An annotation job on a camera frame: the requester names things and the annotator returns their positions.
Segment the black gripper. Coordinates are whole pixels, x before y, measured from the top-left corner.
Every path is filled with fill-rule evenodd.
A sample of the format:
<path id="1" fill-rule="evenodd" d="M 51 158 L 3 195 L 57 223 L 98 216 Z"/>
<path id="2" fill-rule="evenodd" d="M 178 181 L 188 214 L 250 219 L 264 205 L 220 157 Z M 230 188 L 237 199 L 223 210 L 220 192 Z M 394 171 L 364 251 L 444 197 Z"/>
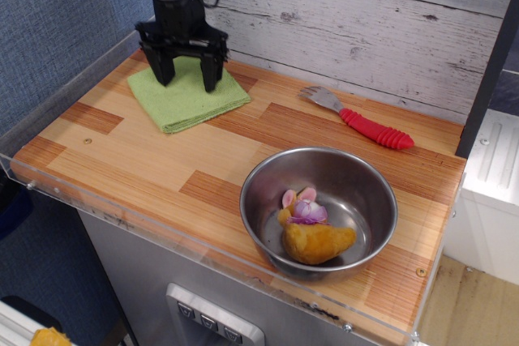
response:
<path id="1" fill-rule="evenodd" d="M 227 61 L 227 34 L 205 20 L 200 0 L 152 0 L 155 19 L 136 25 L 141 49 L 157 81 L 166 86 L 175 76 L 173 57 L 200 58 L 206 92 L 215 90 Z"/>

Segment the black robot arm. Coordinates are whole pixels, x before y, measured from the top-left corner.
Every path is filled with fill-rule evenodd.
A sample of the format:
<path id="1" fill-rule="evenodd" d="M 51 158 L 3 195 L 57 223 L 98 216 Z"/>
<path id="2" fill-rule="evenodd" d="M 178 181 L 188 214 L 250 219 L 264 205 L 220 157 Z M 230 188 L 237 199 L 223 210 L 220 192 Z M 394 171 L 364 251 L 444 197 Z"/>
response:
<path id="1" fill-rule="evenodd" d="M 140 47 L 157 81 L 167 85 L 175 76 L 174 59 L 200 62 L 204 87 L 212 92 L 223 75 L 228 35 L 206 21 L 204 0 L 152 0 L 155 19 L 136 24 Z"/>

